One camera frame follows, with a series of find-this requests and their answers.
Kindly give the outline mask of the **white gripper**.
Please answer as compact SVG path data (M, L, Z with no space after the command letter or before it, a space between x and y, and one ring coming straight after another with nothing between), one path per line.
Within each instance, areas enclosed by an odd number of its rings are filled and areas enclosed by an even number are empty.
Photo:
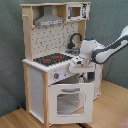
M79 56L76 56L71 59L69 65L69 71L71 73L84 73L91 72L95 70L95 64L87 59L82 59Z

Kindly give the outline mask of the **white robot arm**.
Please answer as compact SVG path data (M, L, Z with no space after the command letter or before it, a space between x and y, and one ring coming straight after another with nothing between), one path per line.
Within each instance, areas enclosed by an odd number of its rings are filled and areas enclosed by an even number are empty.
M89 63L104 64L112 55L128 45L128 25L122 30L119 38L104 46L95 39L87 38L82 41L80 53L71 59L69 71L71 73L84 73L89 68Z

